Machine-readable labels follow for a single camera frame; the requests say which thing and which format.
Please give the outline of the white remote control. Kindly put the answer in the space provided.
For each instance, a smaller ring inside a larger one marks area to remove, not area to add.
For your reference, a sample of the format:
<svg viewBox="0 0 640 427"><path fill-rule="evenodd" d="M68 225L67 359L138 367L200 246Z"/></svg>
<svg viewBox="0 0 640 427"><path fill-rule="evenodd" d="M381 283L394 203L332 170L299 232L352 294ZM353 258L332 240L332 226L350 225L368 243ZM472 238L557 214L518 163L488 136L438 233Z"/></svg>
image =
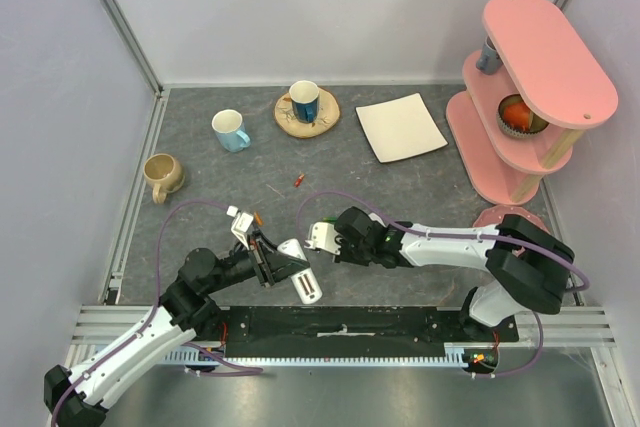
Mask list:
<svg viewBox="0 0 640 427"><path fill-rule="evenodd" d="M323 292L310 267L306 270L292 275L291 281L301 302L304 305L314 304L322 298Z"/></svg>

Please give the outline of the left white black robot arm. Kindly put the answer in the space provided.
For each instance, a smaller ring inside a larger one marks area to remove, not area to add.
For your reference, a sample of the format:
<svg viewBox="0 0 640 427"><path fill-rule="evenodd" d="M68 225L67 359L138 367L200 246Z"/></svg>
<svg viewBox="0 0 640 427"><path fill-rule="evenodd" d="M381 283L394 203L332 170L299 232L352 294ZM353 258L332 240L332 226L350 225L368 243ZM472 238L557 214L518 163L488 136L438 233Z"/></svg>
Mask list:
<svg viewBox="0 0 640 427"><path fill-rule="evenodd" d="M251 278L269 286L290 279L306 304L321 297L295 239L275 245L256 230L224 258L206 248L194 249L176 279L133 327L75 367L56 365L45 374L44 403L52 425L101 425L128 388L168 353L194 339L215 336L223 320L212 294Z"/></svg>

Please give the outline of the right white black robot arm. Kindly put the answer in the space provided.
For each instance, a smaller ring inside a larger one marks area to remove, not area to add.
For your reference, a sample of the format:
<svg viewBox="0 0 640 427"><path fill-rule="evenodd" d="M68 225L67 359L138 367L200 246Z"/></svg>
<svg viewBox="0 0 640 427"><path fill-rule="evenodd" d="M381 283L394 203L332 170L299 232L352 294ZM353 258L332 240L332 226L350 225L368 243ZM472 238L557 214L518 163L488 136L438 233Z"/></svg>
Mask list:
<svg viewBox="0 0 640 427"><path fill-rule="evenodd" d="M473 341L525 310L557 314L568 288L567 266L574 260L568 246L516 214L480 228L436 229L385 224L351 207L333 228L337 262L388 269L454 266L490 274L492 281L470 291L457 318L460 333Z"/></svg>

